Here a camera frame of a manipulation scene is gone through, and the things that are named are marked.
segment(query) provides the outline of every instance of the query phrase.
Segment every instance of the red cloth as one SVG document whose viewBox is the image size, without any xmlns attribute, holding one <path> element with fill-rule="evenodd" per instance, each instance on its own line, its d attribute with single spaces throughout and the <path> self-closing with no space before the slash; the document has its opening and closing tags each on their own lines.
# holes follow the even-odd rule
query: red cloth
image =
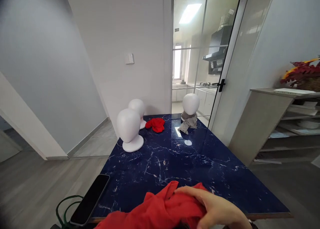
<svg viewBox="0 0 320 229">
<path fill-rule="evenodd" d="M 162 118 L 158 117 L 158 118 L 153 118 L 150 121 L 147 121 L 146 128 L 152 127 L 152 130 L 159 133 L 164 130 L 163 125 L 164 125 L 164 120 Z"/>
<path fill-rule="evenodd" d="M 192 196 L 174 194 L 177 186 L 178 182 L 172 181 L 156 195 L 147 192 L 144 202 L 131 212 L 112 212 L 96 228 L 173 229 L 182 221 L 191 229 L 196 229 L 206 209 Z M 194 188 L 206 190 L 202 183 Z"/>
</svg>

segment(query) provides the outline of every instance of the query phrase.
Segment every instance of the smartphone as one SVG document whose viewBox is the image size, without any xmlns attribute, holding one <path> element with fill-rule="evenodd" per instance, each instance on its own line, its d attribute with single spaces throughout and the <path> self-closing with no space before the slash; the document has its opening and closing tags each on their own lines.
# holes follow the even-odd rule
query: smartphone
<svg viewBox="0 0 320 229">
<path fill-rule="evenodd" d="M 81 200 L 79 206 L 73 213 L 70 223 L 77 226 L 84 226 L 97 206 L 98 201 L 107 187 L 110 176 L 100 174 L 94 180 L 86 195 Z"/>
</svg>

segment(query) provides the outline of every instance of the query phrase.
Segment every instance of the white ceramic bowl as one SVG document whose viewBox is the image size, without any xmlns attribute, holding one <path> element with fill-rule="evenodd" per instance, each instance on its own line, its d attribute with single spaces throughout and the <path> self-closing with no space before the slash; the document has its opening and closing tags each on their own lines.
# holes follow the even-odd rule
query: white ceramic bowl
<svg viewBox="0 0 320 229">
<path fill-rule="evenodd" d="M 297 122 L 297 125 L 307 129 L 315 129 L 320 127 L 320 121 L 318 119 L 304 119 Z"/>
</svg>

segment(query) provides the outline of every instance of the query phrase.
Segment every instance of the red flower arrangement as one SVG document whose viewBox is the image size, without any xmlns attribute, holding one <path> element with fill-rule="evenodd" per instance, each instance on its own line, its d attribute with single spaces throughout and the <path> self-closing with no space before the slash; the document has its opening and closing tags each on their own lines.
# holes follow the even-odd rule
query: red flower arrangement
<svg viewBox="0 0 320 229">
<path fill-rule="evenodd" d="M 280 83 L 293 81 L 290 86 L 293 87 L 297 84 L 299 87 L 305 83 L 313 81 L 314 78 L 320 77 L 320 62 L 316 66 L 310 65 L 310 63 L 317 60 L 320 60 L 320 55 L 318 58 L 309 61 L 291 62 L 295 67 L 286 72 L 280 80 Z"/>
</svg>

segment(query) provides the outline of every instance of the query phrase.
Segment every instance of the glass door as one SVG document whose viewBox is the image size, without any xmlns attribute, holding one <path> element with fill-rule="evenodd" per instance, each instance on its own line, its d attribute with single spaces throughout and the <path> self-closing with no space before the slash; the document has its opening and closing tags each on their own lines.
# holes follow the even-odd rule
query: glass door
<svg viewBox="0 0 320 229">
<path fill-rule="evenodd" d="M 200 98 L 198 118 L 209 125 L 238 4 L 173 0 L 172 113 L 182 113 L 183 97 L 195 93 Z"/>
</svg>

